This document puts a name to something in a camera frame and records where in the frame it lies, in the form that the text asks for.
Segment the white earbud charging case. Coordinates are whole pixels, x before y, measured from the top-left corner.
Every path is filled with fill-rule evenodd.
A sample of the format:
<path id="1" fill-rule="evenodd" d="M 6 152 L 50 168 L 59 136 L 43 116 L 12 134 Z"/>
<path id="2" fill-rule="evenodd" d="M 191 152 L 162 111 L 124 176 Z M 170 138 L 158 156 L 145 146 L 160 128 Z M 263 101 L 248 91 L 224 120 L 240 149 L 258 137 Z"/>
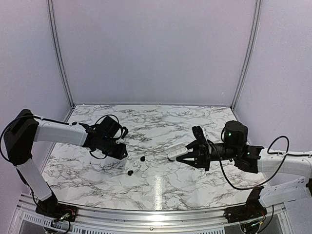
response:
<path id="1" fill-rule="evenodd" d="M 185 143 L 177 143 L 167 148 L 167 158 L 170 161 L 175 161 L 177 157 L 188 153 Z"/>

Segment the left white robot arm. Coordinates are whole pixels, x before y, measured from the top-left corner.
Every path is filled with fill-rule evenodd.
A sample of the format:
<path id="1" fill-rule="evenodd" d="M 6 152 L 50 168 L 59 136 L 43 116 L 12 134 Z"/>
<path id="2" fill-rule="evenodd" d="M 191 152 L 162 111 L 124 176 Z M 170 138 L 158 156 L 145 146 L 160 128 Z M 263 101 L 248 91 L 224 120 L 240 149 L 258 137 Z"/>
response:
<path id="1" fill-rule="evenodd" d="M 53 192 L 33 161 L 35 142 L 57 142 L 88 148 L 89 153 L 100 151 L 104 157 L 122 160 L 128 156 L 126 145 L 120 140 L 128 129 L 111 115 L 101 123 L 61 122 L 34 115 L 23 109 L 1 134 L 7 151 L 7 161 L 17 170 L 22 181 L 43 202 L 42 208 L 51 217 L 60 215 L 61 205 L 52 199 Z"/>

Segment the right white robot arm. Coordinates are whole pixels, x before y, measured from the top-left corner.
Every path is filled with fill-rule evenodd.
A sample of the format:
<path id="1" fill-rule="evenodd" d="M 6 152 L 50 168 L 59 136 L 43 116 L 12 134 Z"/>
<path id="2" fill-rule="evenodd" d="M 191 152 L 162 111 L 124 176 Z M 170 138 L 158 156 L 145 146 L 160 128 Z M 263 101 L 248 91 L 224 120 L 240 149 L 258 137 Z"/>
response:
<path id="1" fill-rule="evenodd" d="M 251 200 L 242 206 L 242 215 L 252 218 L 275 204 L 312 196 L 312 154 L 291 154 L 288 151 L 270 151 L 262 146 L 234 146 L 226 142 L 214 144 L 210 140 L 195 140 L 173 146 L 168 159 L 208 171 L 213 161 L 234 162 L 241 171 L 257 174 L 271 173 L 265 181 L 248 188 Z"/>

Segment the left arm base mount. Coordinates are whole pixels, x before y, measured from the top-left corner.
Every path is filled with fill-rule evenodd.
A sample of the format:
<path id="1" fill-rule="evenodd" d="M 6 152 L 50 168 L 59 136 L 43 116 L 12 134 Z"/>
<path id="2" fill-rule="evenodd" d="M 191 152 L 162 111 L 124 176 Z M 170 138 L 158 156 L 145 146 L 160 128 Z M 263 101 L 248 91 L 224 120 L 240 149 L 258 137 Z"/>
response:
<path id="1" fill-rule="evenodd" d="M 54 194 L 44 201 L 38 200 L 36 203 L 36 213 L 51 217 L 57 221 L 64 220 L 74 222 L 77 216 L 78 208 L 73 205 L 59 203 Z"/>

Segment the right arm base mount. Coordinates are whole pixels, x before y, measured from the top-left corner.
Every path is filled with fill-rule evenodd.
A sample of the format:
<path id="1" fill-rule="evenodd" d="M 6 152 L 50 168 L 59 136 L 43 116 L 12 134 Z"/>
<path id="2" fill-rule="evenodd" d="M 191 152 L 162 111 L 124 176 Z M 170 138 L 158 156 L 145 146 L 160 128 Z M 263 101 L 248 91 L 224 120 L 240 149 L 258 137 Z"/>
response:
<path id="1" fill-rule="evenodd" d="M 259 202 L 260 192 L 263 188 L 264 187 L 261 186 L 253 189 L 245 204 L 226 208 L 223 216 L 227 219 L 228 223 L 246 221 L 266 215 L 267 209 Z"/>

